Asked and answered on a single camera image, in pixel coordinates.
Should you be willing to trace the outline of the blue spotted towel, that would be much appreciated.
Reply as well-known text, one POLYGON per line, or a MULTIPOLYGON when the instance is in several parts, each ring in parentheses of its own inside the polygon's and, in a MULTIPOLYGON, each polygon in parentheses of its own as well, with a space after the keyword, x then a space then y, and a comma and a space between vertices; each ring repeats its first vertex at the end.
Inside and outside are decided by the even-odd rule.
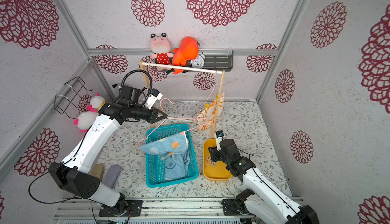
POLYGON ((163 160, 174 154, 184 154, 188 148, 189 140, 185 132, 179 132, 141 146, 141 150, 146 154, 157 155, 163 160))

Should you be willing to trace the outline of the light blue towel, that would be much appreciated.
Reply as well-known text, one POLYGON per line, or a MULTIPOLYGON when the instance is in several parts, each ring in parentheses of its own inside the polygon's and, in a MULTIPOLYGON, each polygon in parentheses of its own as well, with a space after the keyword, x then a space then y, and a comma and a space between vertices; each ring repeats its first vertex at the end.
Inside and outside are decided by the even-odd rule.
POLYGON ((190 157, 184 154, 173 154, 165 160, 165 180, 184 178, 189 170, 190 157))

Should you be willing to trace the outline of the white orange patterned towel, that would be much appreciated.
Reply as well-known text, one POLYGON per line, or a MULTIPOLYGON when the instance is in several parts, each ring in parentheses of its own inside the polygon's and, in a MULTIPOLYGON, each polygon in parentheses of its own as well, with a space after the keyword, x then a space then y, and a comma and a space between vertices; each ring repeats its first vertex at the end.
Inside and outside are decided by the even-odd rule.
POLYGON ((221 94, 221 97, 218 98, 218 102, 219 102, 218 106, 217 106, 217 102, 216 102, 215 106, 213 106, 209 110, 204 109, 196 116, 197 118, 207 118, 210 120, 207 125, 203 125, 203 126, 199 127, 198 128, 199 131, 207 130, 209 127, 214 125, 216 119, 218 120, 220 118, 222 111, 223 111, 223 107, 224 107, 224 95, 225 95, 225 93, 223 92, 221 94))

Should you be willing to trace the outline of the yellow clothespin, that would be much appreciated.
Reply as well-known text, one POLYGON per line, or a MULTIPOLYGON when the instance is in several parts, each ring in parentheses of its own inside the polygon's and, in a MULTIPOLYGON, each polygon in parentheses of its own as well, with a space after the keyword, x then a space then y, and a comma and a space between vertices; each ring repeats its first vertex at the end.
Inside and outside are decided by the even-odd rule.
POLYGON ((213 106, 215 106, 217 100, 218 100, 218 94, 215 95, 215 100, 214 100, 213 102, 211 102, 210 104, 205 103, 205 110, 209 110, 210 108, 212 108, 213 106))

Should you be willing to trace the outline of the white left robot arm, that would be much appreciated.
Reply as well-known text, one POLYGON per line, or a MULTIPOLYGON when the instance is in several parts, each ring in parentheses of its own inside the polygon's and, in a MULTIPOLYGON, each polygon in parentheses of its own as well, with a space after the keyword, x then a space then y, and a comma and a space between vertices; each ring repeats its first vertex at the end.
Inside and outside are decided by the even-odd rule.
POLYGON ((60 189, 99 202, 117 213, 124 212, 127 205, 124 194, 106 186, 89 172, 107 140, 125 121, 144 120, 153 124, 168 117, 153 107, 156 101, 162 99, 161 92, 150 88, 146 102, 139 104, 141 94, 139 89, 122 86, 117 101, 106 102, 102 106, 75 149, 61 163, 50 165, 48 171, 60 189))

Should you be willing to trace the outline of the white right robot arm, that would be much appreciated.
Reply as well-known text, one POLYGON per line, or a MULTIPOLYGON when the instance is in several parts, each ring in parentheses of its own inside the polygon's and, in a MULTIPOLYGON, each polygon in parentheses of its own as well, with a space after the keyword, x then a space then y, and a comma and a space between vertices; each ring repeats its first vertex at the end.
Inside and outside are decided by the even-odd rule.
POLYGON ((237 177, 248 189, 236 196, 236 209, 250 213, 266 224, 318 224, 317 213, 309 205, 295 202, 256 167, 250 157, 240 154, 232 139, 224 139, 208 148, 213 162, 223 162, 232 176, 237 177))

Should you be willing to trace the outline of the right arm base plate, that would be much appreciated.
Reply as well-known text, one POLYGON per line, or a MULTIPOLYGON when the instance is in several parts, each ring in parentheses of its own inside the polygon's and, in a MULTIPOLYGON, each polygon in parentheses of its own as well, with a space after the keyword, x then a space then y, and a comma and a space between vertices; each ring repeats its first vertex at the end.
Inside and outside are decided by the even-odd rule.
POLYGON ((222 208, 225 216, 250 215, 245 206, 245 201, 241 199, 223 199, 222 208))

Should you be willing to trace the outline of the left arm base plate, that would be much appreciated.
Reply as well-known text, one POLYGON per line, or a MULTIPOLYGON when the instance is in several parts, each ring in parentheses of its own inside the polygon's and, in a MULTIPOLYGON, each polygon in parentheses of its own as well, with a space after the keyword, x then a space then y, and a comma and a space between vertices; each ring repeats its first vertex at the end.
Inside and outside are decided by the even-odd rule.
POLYGON ((121 199, 113 206, 102 204, 99 217, 139 217, 142 210, 142 200, 121 199))

